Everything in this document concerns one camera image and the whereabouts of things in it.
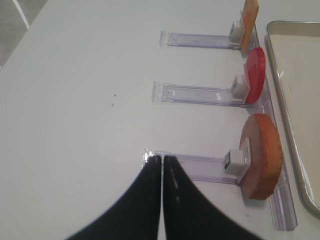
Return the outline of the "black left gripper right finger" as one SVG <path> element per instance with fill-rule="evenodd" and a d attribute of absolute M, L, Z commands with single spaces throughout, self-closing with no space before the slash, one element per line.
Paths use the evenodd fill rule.
<path fill-rule="evenodd" d="M 175 156 L 163 159 L 163 215 L 167 240 L 258 240 L 216 208 Z"/>

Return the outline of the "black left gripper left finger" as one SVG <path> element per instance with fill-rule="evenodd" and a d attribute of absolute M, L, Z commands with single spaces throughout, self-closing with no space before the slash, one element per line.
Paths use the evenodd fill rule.
<path fill-rule="evenodd" d="M 161 212 L 162 159 L 152 156 L 118 201 L 70 240 L 156 240 Z"/>

